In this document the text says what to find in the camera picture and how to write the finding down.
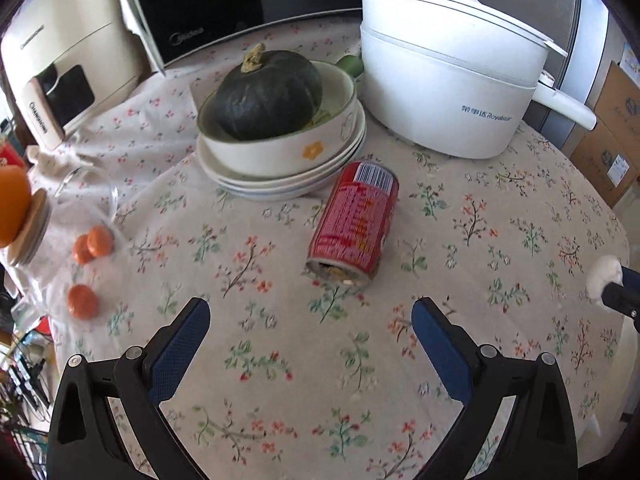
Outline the red beverage can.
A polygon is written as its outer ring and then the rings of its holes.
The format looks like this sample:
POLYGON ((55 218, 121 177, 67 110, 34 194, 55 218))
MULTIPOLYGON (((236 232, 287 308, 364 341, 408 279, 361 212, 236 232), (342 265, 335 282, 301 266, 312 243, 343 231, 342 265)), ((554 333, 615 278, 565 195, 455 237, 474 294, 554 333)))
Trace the red beverage can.
POLYGON ((390 234, 399 182, 378 162, 349 162, 311 237, 306 267, 322 280, 367 286, 390 234))

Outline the grey refrigerator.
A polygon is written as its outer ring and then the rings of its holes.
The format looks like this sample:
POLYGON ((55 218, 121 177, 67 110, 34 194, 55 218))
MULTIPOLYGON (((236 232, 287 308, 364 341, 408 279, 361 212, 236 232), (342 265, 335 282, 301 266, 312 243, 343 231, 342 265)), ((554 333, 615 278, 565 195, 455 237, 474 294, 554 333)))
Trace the grey refrigerator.
POLYGON ((556 86, 585 103, 596 81, 608 31, 601 0, 480 0, 544 32, 568 53, 548 57, 544 68, 556 86))

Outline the white tissue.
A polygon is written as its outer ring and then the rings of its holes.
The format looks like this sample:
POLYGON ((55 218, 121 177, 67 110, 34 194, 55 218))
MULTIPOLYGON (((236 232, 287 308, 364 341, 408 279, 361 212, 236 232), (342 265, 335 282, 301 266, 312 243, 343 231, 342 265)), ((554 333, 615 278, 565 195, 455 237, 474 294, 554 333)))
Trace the white tissue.
POLYGON ((586 281, 586 291, 589 299, 604 309, 602 294, 608 284, 623 285, 623 267, 613 255, 605 255, 591 267, 586 281))

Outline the dark green pumpkin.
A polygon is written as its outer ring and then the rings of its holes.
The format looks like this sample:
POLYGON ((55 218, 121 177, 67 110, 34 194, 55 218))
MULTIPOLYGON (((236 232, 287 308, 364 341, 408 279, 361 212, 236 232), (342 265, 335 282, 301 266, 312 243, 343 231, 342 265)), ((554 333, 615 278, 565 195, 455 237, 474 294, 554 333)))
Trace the dark green pumpkin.
POLYGON ((222 130, 241 141, 302 130, 322 102, 319 71, 296 52, 256 44, 218 87, 213 114, 222 130))

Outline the small tangerine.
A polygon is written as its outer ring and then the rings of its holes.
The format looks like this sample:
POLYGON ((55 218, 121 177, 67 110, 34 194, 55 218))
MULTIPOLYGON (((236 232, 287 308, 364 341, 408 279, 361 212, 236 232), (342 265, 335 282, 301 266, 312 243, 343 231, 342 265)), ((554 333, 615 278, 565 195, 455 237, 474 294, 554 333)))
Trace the small tangerine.
POLYGON ((94 226, 87 234, 87 249, 93 258, 111 255, 114 236, 106 226, 94 226))
POLYGON ((74 318, 88 321, 99 314, 100 302, 89 286, 77 284, 68 290, 67 307, 74 318))
POLYGON ((93 254, 88 248, 88 235, 82 234, 75 240, 73 246, 73 257, 77 264, 84 266, 93 260, 93 254))

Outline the white flower-print bowl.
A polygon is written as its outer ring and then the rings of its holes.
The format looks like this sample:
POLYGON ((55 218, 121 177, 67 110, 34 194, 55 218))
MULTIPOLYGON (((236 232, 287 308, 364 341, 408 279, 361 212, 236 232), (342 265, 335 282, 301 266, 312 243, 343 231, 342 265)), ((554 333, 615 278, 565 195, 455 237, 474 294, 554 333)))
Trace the white flower-print bowl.
POLYGON ((355 135, 360 58, 307 61, 298 77, 232 70, 198 111, 201 140, 234 174, 288 177, 334 159, 355 135))

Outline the large orange fruit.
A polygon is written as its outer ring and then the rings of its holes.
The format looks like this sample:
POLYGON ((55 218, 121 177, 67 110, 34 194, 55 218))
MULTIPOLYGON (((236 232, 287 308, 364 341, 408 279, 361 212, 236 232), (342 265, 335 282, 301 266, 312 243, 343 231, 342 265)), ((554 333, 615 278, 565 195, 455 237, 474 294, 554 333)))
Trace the large orange fruit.
POLYGON ((26 172, 19 166, 0 169, 0 247, 9 246, 21 231, 32 201, 26 172))

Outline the glass jar with wooden lid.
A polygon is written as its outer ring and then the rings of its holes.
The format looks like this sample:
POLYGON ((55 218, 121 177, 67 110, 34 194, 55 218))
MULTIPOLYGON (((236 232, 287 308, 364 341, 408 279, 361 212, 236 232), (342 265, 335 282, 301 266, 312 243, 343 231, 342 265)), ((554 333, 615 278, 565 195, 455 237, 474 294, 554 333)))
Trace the glass jar with wooden lid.
POLYGON ((32 194, 32 202, 17 238, 2 250, 2 262, 21 298, 11 310, 18 328, 29 330, 48 316, 60 323, 82 321, 67 307, 68 290, 77 284, 94 290, 103 257, 80 266, 73 257, 78 236, 94 226, 113 230, 119 201, 118 189, 99 168, 73 169, 53 193, 43 188, 32 194))

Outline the white electric cooking pot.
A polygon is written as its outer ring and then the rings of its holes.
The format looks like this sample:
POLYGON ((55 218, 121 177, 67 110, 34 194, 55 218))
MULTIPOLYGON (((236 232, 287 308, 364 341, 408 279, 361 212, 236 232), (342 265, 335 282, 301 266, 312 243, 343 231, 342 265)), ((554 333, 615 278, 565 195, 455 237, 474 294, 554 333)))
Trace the white electric cooking pot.
POLYGON ((591 130, 597 117, 555 89, 550 37, 478 0, 362 0, 362 98, 407 141, 467 159, 500 155, 530 103, 591 130))

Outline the floral tablecloth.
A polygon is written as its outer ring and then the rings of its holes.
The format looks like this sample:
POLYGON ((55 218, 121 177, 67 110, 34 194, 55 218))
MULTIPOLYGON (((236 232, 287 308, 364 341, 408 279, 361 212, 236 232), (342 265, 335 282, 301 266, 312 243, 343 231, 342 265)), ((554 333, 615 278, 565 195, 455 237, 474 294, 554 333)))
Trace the floral tablecloth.
POLYGON ((210 329, 163 409, 210 478, 408 479, 460 408, 412 330, 411 307, 429 296, 505 356, 552 353, 578 434, 612 426, 627 387, 615 375, 623 319, 585 286, 629 244, 568 158, 528 125, 478 162, 368 122, 360 156, 399 181, 390 237, 369 285, 322 281, 305 262, 328 192, 249 202, 195 155, 198 106, 258 42, 335 62, 358 51, 359 23, 284 24, 193 55, 39 156, 37 188, 87 164, 120 193, 122 244, 93 282, 100 312, 52 320, 58 359, 119 356, 200 296, 210 329))

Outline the lower cardboard box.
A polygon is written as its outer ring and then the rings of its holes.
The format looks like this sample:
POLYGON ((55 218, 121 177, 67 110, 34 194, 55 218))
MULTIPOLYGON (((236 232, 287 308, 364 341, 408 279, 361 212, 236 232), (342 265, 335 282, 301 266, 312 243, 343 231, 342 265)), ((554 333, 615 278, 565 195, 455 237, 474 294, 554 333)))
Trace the lower cardboard box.
POLYGON ((597 125, 577 127, 584 136, 570 160, 610 207, 639 180, 639 105, 639 87, 611 62, 593 110, 597 125))

